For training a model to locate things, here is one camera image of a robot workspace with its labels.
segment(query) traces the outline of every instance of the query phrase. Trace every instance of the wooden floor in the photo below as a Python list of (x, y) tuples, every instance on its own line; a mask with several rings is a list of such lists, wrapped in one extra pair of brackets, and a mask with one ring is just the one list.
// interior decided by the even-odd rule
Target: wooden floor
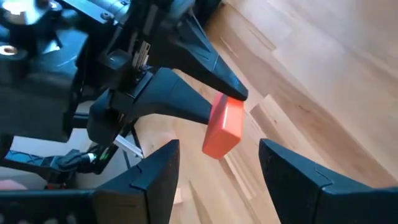
[(204, 125), (159, 115), (136, 124), (146, 154), (180, 139), (183, 202), (170, 223), (279, 223), (260, 138), (368, 185), (397, 185), (397, 11), (395, 0), (227, 0), (207, 30), (249, 88), (241, 143), (216, 161), (201, 153)]

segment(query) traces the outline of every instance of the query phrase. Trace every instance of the orange block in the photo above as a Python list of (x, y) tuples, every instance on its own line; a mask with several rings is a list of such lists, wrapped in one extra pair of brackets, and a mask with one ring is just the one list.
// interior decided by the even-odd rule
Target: orange block
[(243, 101), (218, 93), (211, 108), (202, 151), (214, 159), (221, 159), (242, 138)]

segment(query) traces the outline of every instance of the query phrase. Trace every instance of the red object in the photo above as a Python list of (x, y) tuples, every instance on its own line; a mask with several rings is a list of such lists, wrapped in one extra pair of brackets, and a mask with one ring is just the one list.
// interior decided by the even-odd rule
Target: red object
[(221, 159), (242, 138), (243, 101), (218, 93), (211, 108), (202, 151), (214, 159)]

